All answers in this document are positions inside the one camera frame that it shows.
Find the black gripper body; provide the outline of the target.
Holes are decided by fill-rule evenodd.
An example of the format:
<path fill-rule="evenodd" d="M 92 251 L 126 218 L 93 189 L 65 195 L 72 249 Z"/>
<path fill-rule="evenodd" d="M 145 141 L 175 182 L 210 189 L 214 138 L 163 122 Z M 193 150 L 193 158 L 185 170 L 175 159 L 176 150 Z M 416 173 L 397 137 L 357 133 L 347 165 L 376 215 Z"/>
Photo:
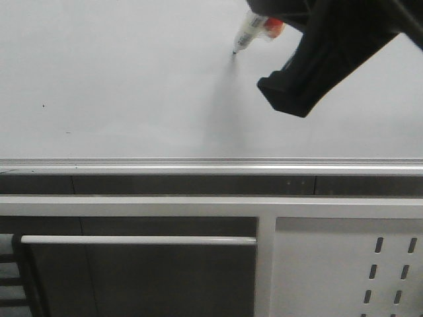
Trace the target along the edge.
<path fill-rule="evenodd" d="M 422 48 L 422 2 L 315 1 L 302 39 L 316 43 L 327 34 L 346 32 L 353 26 L 377 37 L 403 33 Z"/>

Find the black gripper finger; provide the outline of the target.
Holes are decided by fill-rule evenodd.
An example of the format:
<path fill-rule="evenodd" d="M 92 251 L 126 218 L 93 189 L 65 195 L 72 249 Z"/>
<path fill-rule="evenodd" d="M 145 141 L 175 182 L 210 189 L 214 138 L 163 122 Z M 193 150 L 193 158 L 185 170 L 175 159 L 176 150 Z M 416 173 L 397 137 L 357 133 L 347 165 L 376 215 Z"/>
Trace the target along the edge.
<path fill-rule="evenodd" d="M 315 3 L 315 0 L 247 0 L 252 12 L 276 18 L 300 32 L 306 29 Z"/>
<path fill-rule="evenodd" d="M 310 26 L 288 62 L 261 78 L 257 87 L 274 110 L 304 118 L 395 36 L 362 22 Z"/>

